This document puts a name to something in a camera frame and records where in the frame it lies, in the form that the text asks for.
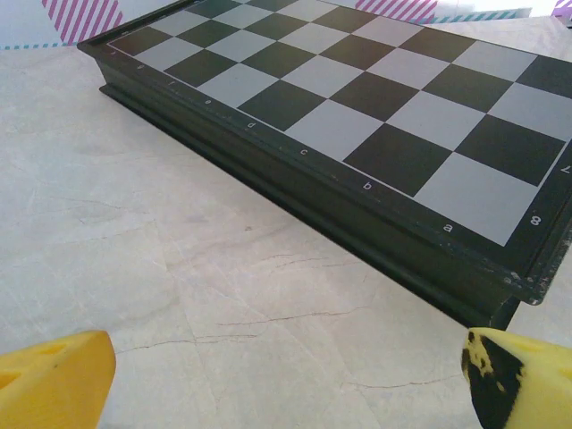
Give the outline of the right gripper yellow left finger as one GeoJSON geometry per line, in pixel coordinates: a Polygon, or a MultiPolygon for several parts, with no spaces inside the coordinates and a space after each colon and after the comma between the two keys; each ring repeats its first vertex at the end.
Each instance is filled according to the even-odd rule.
{"type": "Polygon", "coordinates": [[[116,368],[105,331],[85,331],[1,355],[3,428],[95,428],[116,368]]]}

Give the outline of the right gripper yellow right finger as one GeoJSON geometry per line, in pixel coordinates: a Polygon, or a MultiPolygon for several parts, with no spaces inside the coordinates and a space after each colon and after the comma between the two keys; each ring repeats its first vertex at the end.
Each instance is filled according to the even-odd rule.
{"type": "Polygon", "coordinates": [[[481,427],[571,426],[570,348],[473,327],[461,367],[481,427]]]}

